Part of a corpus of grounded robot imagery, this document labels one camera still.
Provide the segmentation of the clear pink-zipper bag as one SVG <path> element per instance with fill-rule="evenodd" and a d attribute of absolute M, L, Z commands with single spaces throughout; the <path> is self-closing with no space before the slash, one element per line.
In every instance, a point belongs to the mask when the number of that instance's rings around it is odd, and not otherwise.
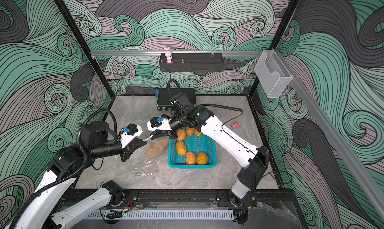
<path fill-rule="evenodd" d="M 151 164 L 158 156 L 164 153 L 169 146 L 170 139 L 167 137 L 148 140 L 142 151 L 144 163 Z"/>

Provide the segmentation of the clear blue-zipper bag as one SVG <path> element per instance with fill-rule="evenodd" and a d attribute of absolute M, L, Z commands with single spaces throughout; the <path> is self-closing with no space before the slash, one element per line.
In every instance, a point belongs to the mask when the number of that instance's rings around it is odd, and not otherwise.
<path fill-rule="evenodd" d="M 139 151 L 134 153 L 122 168 L 128 171 L 129 178 L 154 176 L 167 166 L 168 156 L 165 151 L 149 153 Z"/>

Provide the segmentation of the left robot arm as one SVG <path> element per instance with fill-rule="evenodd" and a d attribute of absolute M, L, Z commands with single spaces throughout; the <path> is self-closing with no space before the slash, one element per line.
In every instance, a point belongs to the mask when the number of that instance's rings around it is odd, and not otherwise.
<path fill-rule="evenodd" d="M 117 130 L 117 120 L 108 109 L 99 109 L 81 125 L 77 142 L 61 149 L 50 162 L 41 184 L 21 206 L 9 229 L 69 229 L 89 213 L 125 199 L 122 187 L 114 181 L 104 183 L 96 192 L 62 213 L 52 213 L 57 202 L 95 159 L 119 155 L 122 162 L 146 145 L 140 139 L 141 126 L 130 124 Z"/>

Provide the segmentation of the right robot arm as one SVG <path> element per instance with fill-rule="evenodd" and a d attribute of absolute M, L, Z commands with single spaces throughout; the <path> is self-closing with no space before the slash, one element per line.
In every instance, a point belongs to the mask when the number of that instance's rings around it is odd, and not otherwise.
<path fill-rule="evenodd" d="M 150 138 L 152 140 L 160 137 L 176 139 L 178 130 L 190 127 L 213 139 L 242 167 L 229 193 L 230 202 L 236 207 L 241 206 L 246 195 L 257 188 L 267 171 L 270 159 L 269 150 L 264 146 L 257 147 L 248 143 L 227 128 L 225 123 L 209 110 L 211 104 L 195 105 L 190 102 L 182 93 L 176 80 L 168 81 L 167 90 L 175 113 L 171 117 L 164 114 L 150 119 L 147 122 L 147 128 L 151 131 Z"/>

